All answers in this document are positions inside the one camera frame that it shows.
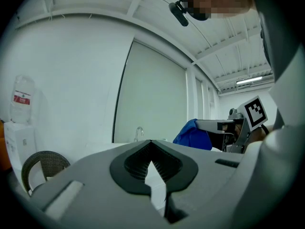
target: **chair backrest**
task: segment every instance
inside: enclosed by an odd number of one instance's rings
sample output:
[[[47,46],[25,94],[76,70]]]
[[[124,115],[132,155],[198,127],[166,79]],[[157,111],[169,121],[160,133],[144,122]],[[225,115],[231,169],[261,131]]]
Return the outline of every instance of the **chair backrest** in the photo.
[[[64,168],[70,166],[69,161],[65,157],[52,151],[40,151],[31,155],[24,162],[21,170],[22,182],[28,193],[30,191],[30,171],[39,161],[41,163],[42,172],[46,181],[47,177],[53,177],[57,173],[61,172]]]

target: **roller blind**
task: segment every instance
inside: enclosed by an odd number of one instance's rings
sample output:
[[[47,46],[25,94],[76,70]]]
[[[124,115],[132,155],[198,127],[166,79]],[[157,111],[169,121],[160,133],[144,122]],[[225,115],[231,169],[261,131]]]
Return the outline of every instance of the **roller blind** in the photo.
[[[185,69],[158,52],[134,42],[128,57],[116,112],[115,143],[172,142],[187,120]]]
[[[203,120],[203,93],[201,81],[196,78],[197,99],[198,99],[198,119]]]

